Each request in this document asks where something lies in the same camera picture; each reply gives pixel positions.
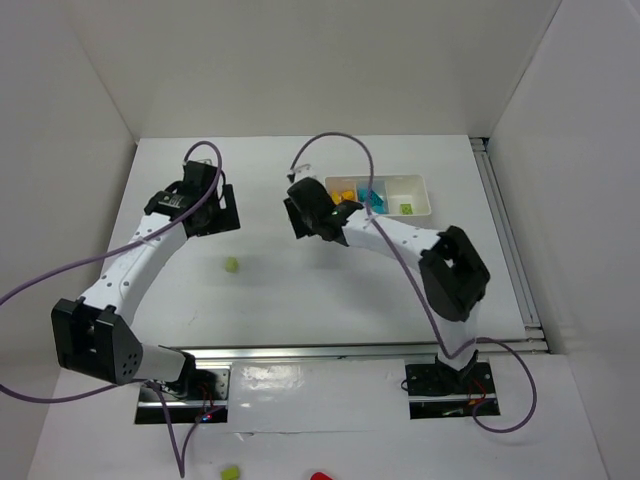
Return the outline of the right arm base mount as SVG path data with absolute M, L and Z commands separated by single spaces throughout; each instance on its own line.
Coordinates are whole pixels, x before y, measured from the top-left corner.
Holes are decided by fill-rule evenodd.
M 499 416 L 500 407 L 488 362 L 477 363 L 460 382 L 445 380 L 434 363 L 405 365 L 400 388 L 408 395 L 411 420 Z

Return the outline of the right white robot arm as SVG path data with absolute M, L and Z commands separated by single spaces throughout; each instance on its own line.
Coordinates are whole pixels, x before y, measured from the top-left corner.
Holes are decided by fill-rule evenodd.
M 293 183 L 284 204 L 298 239 L 318 236 L 395 259 L 407 274 L 416 272 L 421 281 L 409 280 L 439 344 L 437 362 L 456 373 L 473 366 L 480 303 L 490 273 L 464 230 L 411 226 L 372 215 L 350 200 L 336 205 L 312 177 Z

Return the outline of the green lego printed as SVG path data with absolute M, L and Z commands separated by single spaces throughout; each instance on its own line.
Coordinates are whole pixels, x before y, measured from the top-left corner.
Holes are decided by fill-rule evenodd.
M 410 203 L 402 203 L 400 205 L 400 214 L 404 216 L 411 216 L 414 214 L 413 207 Z

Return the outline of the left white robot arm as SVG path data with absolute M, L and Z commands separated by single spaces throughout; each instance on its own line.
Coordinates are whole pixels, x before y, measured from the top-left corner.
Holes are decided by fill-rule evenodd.
M 134 317 L 160 271 L 192 237 L 240 227 L 233 188 L 218 187 L 210 161 L 188 161 L 182 180 L 157 192 L 126 251 L 76 300 L 51 312 L 59 365 L 114 385 L 134 380 L 165 384 L 183 395 L 197 382 L 196 360 L 184 351 L 143 344 Z

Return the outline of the small yellow lego brick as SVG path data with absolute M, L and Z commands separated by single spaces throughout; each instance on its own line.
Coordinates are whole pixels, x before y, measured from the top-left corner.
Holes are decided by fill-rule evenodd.
M 354 190 L 344 190 L 344 191 L 333 190 L 330 192 L 330 196 L 336 205 L 342 203 L 343 201 L 357 200 L 357 196 Z

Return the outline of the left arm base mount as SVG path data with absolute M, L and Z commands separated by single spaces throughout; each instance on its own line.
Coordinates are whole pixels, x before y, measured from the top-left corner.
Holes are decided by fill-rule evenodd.
M 207 369 L 206 373 L 199 373 L 186 393 L 176 394 L 167 386 L 161 385 L 160 392 L 171 422 L 186 425 L 203 416 L 201 420 L 203 424 L 226 423 L 230 380 L 231 369 L 216 366 L 213 369 Z M 139 389 L 134 423 L 136 425 L 165 424 L 159 396 L 147 385 L 142 385 Z

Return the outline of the long teal lego brick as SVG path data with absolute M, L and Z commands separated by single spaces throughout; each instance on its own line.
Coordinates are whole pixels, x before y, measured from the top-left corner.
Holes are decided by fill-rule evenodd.
M 361 203 L 365 203 L 366 200 L 369 200 L 372 205 L 382 205 L 384 203 L 384 200 L 375 191 L 359 189 L 357 191 L 357 196 L 358 201 Z

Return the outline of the small green lego cube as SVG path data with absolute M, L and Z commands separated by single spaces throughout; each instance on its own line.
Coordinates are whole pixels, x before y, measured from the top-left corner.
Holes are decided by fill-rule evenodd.
M 224 268 L 229 273 L 235 273 L 238 271 L 239 262 L 235 257 L 228 257 L 225 261 Z

